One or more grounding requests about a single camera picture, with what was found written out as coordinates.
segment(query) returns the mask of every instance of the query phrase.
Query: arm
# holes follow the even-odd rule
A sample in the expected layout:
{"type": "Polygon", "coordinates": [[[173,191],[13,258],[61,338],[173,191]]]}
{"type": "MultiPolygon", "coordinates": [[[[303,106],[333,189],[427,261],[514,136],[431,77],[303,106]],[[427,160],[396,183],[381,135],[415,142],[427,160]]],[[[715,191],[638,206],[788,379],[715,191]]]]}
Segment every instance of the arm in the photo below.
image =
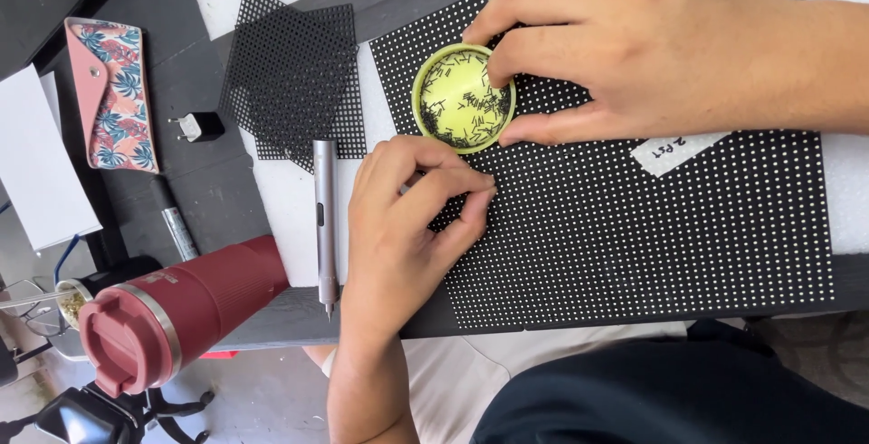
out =
{"type": "Polygon", "coordinates": [[[399,135],[363,161],[350,199],[349,274],[329,379],[332,442],[418,441],[398,331],[483,235],[495,192],[492,176],[433,138],[399,135]],[[447,200],[464,193],[461,217],[438,234],[429,230],[447,200]]]}
{"type": "Polygon", "coordinates": [[[517,72],[595,98],[515,119],[503,146],[754,128],[869,134],[869,5],[831,0],[491,0],[465,31],[493,85],[517,72]]]}

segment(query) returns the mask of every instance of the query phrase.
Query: floral pattern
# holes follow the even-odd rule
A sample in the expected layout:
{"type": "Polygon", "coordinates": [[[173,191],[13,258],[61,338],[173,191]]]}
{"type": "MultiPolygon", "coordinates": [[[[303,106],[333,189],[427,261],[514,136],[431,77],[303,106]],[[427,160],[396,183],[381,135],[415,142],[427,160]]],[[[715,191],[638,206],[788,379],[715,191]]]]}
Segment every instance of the floral pattern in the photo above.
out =
{"type": "Polygon", "coordinates": [[[91,134],[92,166],[158,172],[143,89],[142,31],[108,21],[77,23],[71,30],[110,76],[91,134]]]}

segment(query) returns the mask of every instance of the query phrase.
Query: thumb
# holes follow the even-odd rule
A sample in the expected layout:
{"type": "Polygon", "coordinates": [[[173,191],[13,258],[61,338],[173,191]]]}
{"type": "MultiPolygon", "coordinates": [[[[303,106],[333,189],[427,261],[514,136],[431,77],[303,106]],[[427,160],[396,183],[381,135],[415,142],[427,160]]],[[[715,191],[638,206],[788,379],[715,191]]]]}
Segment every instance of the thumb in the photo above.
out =
{"type": "Polygon", "coordinates": [[[498,138],[502,147],[527,140],[545,146],[623,138],[625,120],[614,114],[600,101],[591,101],[553,114],[518,116],[506,126],[498,138]]]}
{"type": "Polygon", "coordinates": [[[462,214],[432,239],[432,261],[444,272],[479,240],[486,231],[486,213],[489,203],[498,193],[497,187],[471,193],[465,198],[462,214]]]}

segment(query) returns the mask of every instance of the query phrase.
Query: white cloth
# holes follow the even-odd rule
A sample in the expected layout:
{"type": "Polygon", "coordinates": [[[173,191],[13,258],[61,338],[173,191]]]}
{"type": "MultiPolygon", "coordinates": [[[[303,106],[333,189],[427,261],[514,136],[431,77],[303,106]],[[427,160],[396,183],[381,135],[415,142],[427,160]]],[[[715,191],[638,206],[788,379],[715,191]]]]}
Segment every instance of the white cloth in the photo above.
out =
{"type": "MultiPolygon", "coordinates": [[[[494,395],[526,369],[617,341],[685,336],[685,323],[664,322],[403,340],[420,442],[469,442],[494,395]]],[[[334,354],[323,362],[327,376],[334,354]]]]}

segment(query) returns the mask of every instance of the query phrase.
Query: white paper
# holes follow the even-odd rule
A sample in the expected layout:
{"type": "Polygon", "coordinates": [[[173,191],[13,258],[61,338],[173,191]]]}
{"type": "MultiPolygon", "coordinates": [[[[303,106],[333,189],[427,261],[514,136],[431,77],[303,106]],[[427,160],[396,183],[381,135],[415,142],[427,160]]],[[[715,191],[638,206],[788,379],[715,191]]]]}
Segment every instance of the white paper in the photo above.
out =
{"type": "Polygon", "coordinates": [[[722,132],[686,137],[650,138],[632,150],[631,155],[640,162],[646,172],[651,172],[659,178],[730,134],[730,132],[722,132]]]}
{"type": "Polygon", "coordinates": [[[55,81],[54,79],[54,71],[51,71],[45,74],[43,77],[39,78],[39,83],[43,85],[45,98],[48,100],[49,108],[51,109],[51,118],[54,119],[55,125],[57,125],[57,132],[61,134],[60,100],[57,98],[57,81],[55,81]]]}
{"type": "Polygon", "coordinates": [[[0,181],[34,250],[102,228],[32,65],[0,82],[0,181]]]}

